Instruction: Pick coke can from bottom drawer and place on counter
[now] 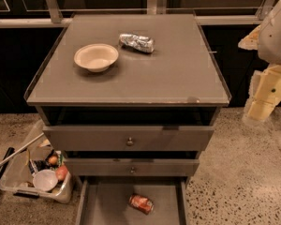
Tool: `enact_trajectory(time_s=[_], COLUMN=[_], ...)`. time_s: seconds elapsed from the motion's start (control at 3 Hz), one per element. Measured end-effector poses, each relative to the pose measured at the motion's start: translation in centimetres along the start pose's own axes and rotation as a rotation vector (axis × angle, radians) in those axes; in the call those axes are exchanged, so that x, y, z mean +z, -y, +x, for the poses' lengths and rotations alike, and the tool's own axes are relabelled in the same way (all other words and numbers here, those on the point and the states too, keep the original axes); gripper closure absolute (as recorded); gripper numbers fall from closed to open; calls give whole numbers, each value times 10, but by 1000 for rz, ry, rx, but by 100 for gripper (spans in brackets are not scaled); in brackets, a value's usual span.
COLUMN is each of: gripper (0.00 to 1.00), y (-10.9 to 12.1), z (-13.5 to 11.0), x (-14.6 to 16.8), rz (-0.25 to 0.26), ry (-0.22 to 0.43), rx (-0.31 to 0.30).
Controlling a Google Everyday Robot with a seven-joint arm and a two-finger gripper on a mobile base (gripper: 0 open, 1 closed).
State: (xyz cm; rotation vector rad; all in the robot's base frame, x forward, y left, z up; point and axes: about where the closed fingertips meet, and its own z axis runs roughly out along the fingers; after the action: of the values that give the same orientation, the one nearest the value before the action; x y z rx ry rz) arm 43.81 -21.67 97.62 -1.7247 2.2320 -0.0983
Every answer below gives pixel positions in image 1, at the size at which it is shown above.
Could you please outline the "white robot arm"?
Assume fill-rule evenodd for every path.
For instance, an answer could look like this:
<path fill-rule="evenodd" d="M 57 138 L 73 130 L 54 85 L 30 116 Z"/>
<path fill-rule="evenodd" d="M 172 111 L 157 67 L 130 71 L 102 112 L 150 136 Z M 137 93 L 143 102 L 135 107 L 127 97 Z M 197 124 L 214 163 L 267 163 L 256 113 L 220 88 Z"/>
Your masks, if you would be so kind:
<path fill-rule="evenodd" d="M 246 123 L 264 122 L 281 102 L 281 0 L 238 47 L 256 50 L 259 58 L 269 64 L 253 73 L 243 116 Z"/>

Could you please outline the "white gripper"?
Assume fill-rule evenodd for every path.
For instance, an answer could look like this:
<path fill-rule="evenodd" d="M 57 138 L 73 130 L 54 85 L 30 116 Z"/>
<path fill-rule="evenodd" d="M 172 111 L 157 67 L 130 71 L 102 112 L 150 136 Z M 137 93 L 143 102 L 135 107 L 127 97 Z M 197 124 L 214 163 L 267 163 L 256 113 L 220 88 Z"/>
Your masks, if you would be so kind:
<path fill-rule="evenodd" d="M 243 120 L 264 122 L 281 102 L 281 65 L 270 64 L 251 77 Z"/>

